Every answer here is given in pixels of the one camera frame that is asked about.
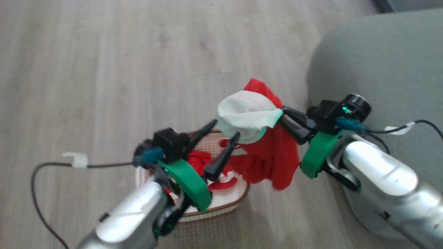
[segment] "camera lens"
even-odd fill
[[[342,109],[350,118],[359,122],[363,122],[372,110],[366,99],[358,94],[348,94],[342,101]]]

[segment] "green 3d-printed part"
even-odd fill
[[[180,188],[189,196],[200,212],[206,212],[211,204],[211,194],[206,183],[195,172],[194,168],[183,159],[159,165],[175,180]]]
[[[314,179],[322,171],[323,164],[331,153],[337,140],[343,135],[340,131],[337,135],[318,132],[302,160],[302,172],[309,178]]]

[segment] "white cloth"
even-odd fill
[[[226,175],[223,173],[220,173],[220,176],[218,177],[218,181],[220,183],[228,183],[230,182],[233,178],[238,178],[239,175],[237,173],[235,173],[234,171],[229,171]],[[208,186],[213,184],[213,181],[207,180],[208,182]]]
[[[217,126],[226,136],[240,132],[239,144],[253,144],[260,140],[266,127],[274,128],[283,110],[266,96],[242,90],[218,104]]]

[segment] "laundry basket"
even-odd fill
[[[211,157],[217,157],[222,147],[218,144],[220,139],[227,138],[219,131],[213,131],[206,137],[204,137],[200,143],[195,147],[195,150],[205,151],[211,153]],[[152,179],[150,172],[144,170],[141,167],[136,169],[136,187],[145,184]],[[241,176],[237,177],[237,182],[230,188],[223,190],[214,190],[212,195],[212,203],[208,208],[207,213],[200,213],[196,208],[190,207],[185,212],[184,216],[180,219],[180,222],[189,222],[200,219],[212,218],[221,214],[234,211],[240,202],[246,197],[249,191],[249,183],[245,182]],[[174,194],[170,194],[173,199],[178,197]]]

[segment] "wooden floor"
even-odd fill
[[[62,248],[32,207],[36,164],[66,151],[128,161],[157,129],[209,121],[251,77],[304,109],[315,46],[372,14],[370,0],[1,0],[0,247]],[[37,181],[44,215],[74,248],[134,188],[134,170],[52,168]],[[360,226],[326,176],[298,172],[285,191],[257,184],[233,214],[182,225],[159,248],[407,247]]]

